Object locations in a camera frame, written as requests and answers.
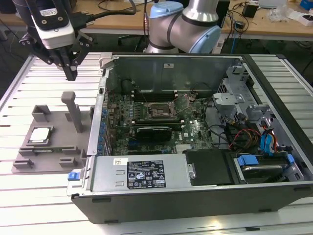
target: power supply label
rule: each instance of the power supply label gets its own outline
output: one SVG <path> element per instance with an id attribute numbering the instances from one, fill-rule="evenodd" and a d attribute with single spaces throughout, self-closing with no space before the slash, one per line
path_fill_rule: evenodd
<path id="1" fill-rule="evenodd" d="M 163 161 L 128 162 L 127 187 L 129 189 L 165 188 Z"/>

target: wooden desk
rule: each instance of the wooden desk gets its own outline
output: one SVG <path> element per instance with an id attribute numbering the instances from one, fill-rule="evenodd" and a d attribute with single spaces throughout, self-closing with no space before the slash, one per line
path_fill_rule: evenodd
<path id="1" fill-rule="evenodd" d="M 233 6 L 242 0 L 231 0 L 229 9 L 232 9 Z M 296 2 L 289 2 L 288 7 L 307 13 L 308 11 L 304 8 L 300 7 L 300 0 Z M 243 7 L 237 8 L 235 11 L 242 14 Z M 287 22 L 271 22 L 268 19 L 269 10 L 267 9 L 259 9 L 254 18 L 247 18 L 249 20 L 249 28 L 244 33 L 245 35 L 266 35 L 266 36 L 293 36 L 293 37 L 312 37 L 313 36 L 313 28 L 306 27 L 298 21 L 289 19 Z M 240 15 L 234 13 L 234 17 L 237 20 L 246 22 Z M 229 33 L 230 30 L 230 19 L 227 17 L 223 30 L 223 33 Z"/>
<path id="2" fill-rule="evenodd" d="M 103 10 L 98 8 L 99 0 L 78 0 L 76 11 L 89 11 L 92 14 L 97 14 Z M 233 5 L 242 1 L 231 0 L 230 9 Z M 305 10 L 299 6 L 300 0 L 296 2 L 289 2 L 289 7 L 297 11 Z M 111 10 L 125 9 L 130 6 L 126 2 L 110 1 L 103 3 L 105 8 Z M 150 12 L 152 4 L 148 4 L 148 12 Z M 83 29 L 85 33 L 104 33 L 104 34 L 143 34 L 143 5 L 137 7 L 138 12 L 134 16 L 107 16 L 96 20 L 94 25 Z M 239 7 L 236 11 L 242 13 L 242 7 Z M 288 20 L 288 22 L 275 22 L 272 23 L 267 17 L 268 10 L 260 9 L 257 11 L 255 17 L 249 20 L 249 28 L 242 35 L 242 38 L 246 39 L 264 39 L 264 40 L 288 40 L 288 41 L 313 41 L 313 28 L 306 27 L 301 23 Z M 235 19 L 245 21 L 238 14 L 234 13 Z M 25 24 L 21 19 L 12 14 L 0 14 L 2 19 L 12 30 L 24 31 Z M 6 30 L 6 28 L 0 24 L 0 30 Z M 225 24 L 222 28 L 222 35 L 220 37 L 218 46 L 215 53 L 219 53 L 221 46 L 225 38 L 230 32 L 230 20 L 227 17 Z"/>
<path id="3" fill-rule="evenodd" d="M 242 0 L 231 0 L 229 9 L 237 3 L 243 2 Z M 300 0 L 296 2 L 289 2 L 288 7 L 307 13 L 308 11 L 301 8 Z M 238 7 L 235 11 L 242 14 L 243 7 Z M 241 38 L 244 39 L 260 39 L 260 40 L 285 40 L 285 41 L 313 41 L 313 28 L 306 27 L 298 21 L 288 19 L 287 22 L 271 22 L 268 19 L 267 9 L 259 9 L 254 18 L 247 18 L 249 21 L 249 28 L 242 34 Z M 246 20 L 239 14 L 234 13 L 236 20 L 246 23 Z M 225 23 L 222 28 L 222 34 L 218 43 L 213 49 L 214 54 L 219 54 L 223 48 L 224 41 L 230 32 L 230 19 L 226 17 Z"/>
<path id="4" fill-rule="evenodd" d="M 100 0 L 78 0 L 75 11 L 88 11 L 92 14 L 103 12 L 98 8 L 99 2 Z M 103 3 L 102 6 L 110 10 L 122 10 L 131 5 L 127 2 L 109 1 Z M 152 4 L 147 6 L 148 13 L 150 13 L 151 6 Z M 134 16 L 113 15 L 97 19 L 94 25 L 82 31 L 85 33 L 143 34 L 143 5 L 138 6 L 137 10 Z M 24 22 L 14 14 L 0 14 L 0 19 L 12 30 L 25 31 Z"/>

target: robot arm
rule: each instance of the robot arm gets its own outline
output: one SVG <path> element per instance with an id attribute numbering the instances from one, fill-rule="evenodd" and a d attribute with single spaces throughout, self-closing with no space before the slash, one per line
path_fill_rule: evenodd
<path id="1" fill-rule="evenodd" d="M 75 81 L 77 66 L 82 63 L 92 47 L 92 38 L 80 32 L 96 19 L 108 15 L 134 15 L 136 6 L 130 0 L 132 11 L 72 13 L 69 0 L 13 0 L 22 20 L 27 25 L 27 34 L 20 43 L 45 61 L 63 69 L 68 81 Z M 74 53 L 72 47 L 79 50 Z"/>
<path id="2" fill-rule="evenodd" d="M 150 43 L 146 52 L 209 53 L 221 28 L 216 24 L 218 0 L 190 0 L 183 9 L 178 2 L 160 2 L 151 8 Z"/>

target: metal bracket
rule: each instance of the metal bracket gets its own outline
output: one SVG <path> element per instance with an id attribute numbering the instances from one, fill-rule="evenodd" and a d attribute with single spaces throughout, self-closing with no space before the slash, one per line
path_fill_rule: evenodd
<path id="1" fill-rule="evenodd" d="M 258 121 L 266 112 L 270 112 L 268 105 L 249 105 L 246 109 L 246 114 L 251 121 Z"/>

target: electronics on desk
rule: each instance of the electronics on desk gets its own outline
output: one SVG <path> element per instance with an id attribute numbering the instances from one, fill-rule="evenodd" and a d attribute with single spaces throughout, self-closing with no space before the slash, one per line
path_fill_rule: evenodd
<path id="1" fill-rule="evenodd" d="M 276 8 L 285 4 L 287 4 L 287 0 L 259 0 L 261 8 Z"/>
<path id="2" fill-rule="evenodd" d="M 253 1 L 247 2 L 243 9 L 243 16 L 253 18 L 256 11 L 258 10 L 259 5 Z"/>
<path id="3" fill-rule="evenodd" d="M 313 25 L 313 15 L 300 16 L 298 21 L 305 26 L 312 26 Z"/>
<path id="4" fill-rule="evenodd" d="M 16 8 L 12 0 L 0 0 L 0 12 L 3 14 L 14 14 Z"/>
<path id="5" fill-rule="evenodd" d="M 306 10 L 310 10 L 313 8 L 313 1 L 312 0 L 302 0 L 300 3 L 300 6 L 302 6 Z"/>

